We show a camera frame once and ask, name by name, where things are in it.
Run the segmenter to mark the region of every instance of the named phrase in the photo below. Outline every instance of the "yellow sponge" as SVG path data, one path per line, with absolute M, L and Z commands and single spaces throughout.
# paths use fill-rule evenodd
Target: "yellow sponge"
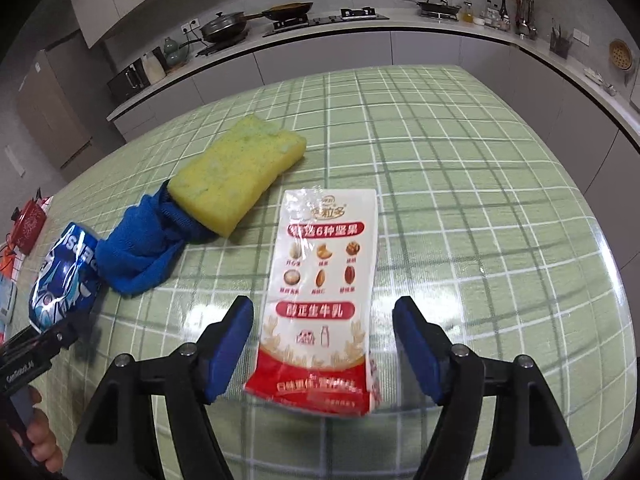
M 248 115 L 182 168 L 168 190 L 186 213 L 227 238 L 305 150 L 304 137 Z

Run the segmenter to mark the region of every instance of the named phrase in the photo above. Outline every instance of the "wire basket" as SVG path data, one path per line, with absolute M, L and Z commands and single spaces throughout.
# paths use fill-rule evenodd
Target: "wire basket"
M 558 54 L 562 59 L 566 59 L 569 56 L 571 44 L 571 40 L 558 36 L 555 28 L 551 28 L 551 41 L 549 42 L 549 50 L 551 52 Z

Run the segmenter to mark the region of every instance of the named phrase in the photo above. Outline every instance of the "human hand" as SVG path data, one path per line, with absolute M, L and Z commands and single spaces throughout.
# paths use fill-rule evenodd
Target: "human hand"
M 33 404 L 42 402 L 42 396 L 33 386 L 29 386 L 29 394 Z M 21 446 L 22 439 L 20 435 L 13 430 L 12 433 Z M 49 428 L 47 415 L 38 408 L 33 410 L 33 418 L 27 427 L 27 437 L 33 443 L 31 453 L 38 462 L 43 462 L 52 473 L 62 469 L 62 451 L 56 444 L 56 436 Z

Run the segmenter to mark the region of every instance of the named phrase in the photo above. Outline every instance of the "blue soda can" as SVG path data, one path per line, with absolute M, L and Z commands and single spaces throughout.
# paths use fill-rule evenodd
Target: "blue soda can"
M 29 298 L 29 321 L 40 333 L 76 310 L 90 310 L 100 290 L 97 238 L 71 222 L 45 256 Z

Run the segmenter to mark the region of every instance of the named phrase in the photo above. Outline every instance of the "table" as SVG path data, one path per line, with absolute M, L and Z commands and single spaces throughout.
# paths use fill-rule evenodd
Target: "table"
M 111 154 L 54 197 L 18 281 L 20 305 L 70 220 L 106 236 L 240 117 L 254 112 L 308 139 L 229 240 L 188 246 L 170 279 L 135 298 L 109 291 L 91 341 L 37 381 L 63 449 L 111 360 L 195 340 L 237 294 L 256 323 L 225 398 L 207 408 L 236 479 L 411 478 L 439 408 L 422 396 L 391 327 L 411 294 L 427 320 L 482 356 L 524 352 L 543 370 L 582 469 L 601 480 L 624 453 L 636 402 L 629 310 L 587 203 L 538 136 L 455 66 L 325 73 L 198 108 Z M 284 189 L 373 188 L 380 230 L 370 346 L 384 400 L 358 420 L 301 415 L 242 393 L 255 363 L 278 204 Z M 26 308 L 14 325 L 26 325 Z M 163 400 L 156 424 L 167 478 L 179 478 Z M 494 402 L 485 399 L 469 478 L 481 477 Z

